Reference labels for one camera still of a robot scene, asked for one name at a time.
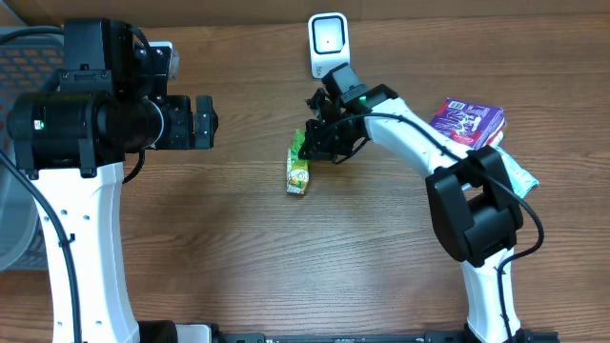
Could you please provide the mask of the teal wipes packet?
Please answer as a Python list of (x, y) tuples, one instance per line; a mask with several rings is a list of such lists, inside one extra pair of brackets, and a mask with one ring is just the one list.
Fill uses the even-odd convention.
[(499, 153), (507, 170), (514, 193), (520, 198), (525, 198), (533, 188), (539, 185), (539, 181), (502, 147), (497, 146), (496, 151)]

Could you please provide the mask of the white tube gold cap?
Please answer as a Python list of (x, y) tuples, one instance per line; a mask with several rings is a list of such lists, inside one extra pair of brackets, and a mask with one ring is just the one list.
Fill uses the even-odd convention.
[(497, 148), (499, 146), (499, 144), (501, 143), (501, 141), (504, 138), (504, 133), (502, 131), (499, 131), (489, 142), (488, 145), (493, 147), (493, 148)]

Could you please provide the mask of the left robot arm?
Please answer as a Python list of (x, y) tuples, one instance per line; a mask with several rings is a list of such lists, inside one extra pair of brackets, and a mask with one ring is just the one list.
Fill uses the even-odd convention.
[(44, 234), (56, 342), (202, 342), (211, 324), (139, 321), (127, 291), (120, 232), (128, 154), (207, 150), (212, 98), (170, 95), (172, 44), (125, 22), (72, 19), (57, 29), (63, 66), (43, 91), (15, 101), (9, 171), (35, 200)]

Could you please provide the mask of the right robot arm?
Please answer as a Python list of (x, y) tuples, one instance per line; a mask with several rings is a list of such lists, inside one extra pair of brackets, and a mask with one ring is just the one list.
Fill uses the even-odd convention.
[(384, 84), (368, 87), (343, 63), (308, 99), (299, 158), (341, 164), (369, 142), (397, 154), (425, 182), (433, 230), (460, 263), (468, 300), (465, 334), (476, 342), (515, 342), (510, 260), (523, 225), (500, 154), (442, 135)]

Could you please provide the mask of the purple snack packet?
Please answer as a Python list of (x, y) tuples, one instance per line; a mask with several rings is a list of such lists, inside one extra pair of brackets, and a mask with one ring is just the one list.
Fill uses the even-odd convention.
[(454, 141), (478, 150), (487, 146), (499, 131), (503, 132), (506, 119), (503, 108), (447, 98), (430, 125)]

